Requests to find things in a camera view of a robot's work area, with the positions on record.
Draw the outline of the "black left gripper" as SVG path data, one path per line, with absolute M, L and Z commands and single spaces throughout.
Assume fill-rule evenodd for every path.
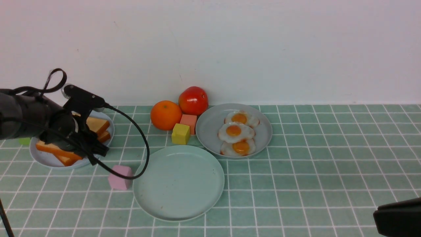
M 95 154 L 105 156 L 109 148 L 98 140 L 99 135 L 91 132 L 87 125 L 90 111 L 62 111 L 55 114 L 48 122 L 48 128 L 39 136 L 46 145 L 55 145 L 61 150 L 74 152 L 87 158 L 92 166 L 98 164 Z

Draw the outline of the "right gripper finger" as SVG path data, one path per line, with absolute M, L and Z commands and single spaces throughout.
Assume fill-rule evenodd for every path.
M 385 204 L 373 213 L 377 231 L 386 237 L 421 236 L 421 198 Z

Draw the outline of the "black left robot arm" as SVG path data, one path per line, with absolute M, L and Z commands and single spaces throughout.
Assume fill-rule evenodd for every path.
M 74 85 L 63 91 L 68 101 L 60 106 L 39 92 L 1 90 L 1 139 L 36 137 L 78 155 L 105 156 L 108 147 L 87 124 L 90 113 L 104 107 L 104 99 Z

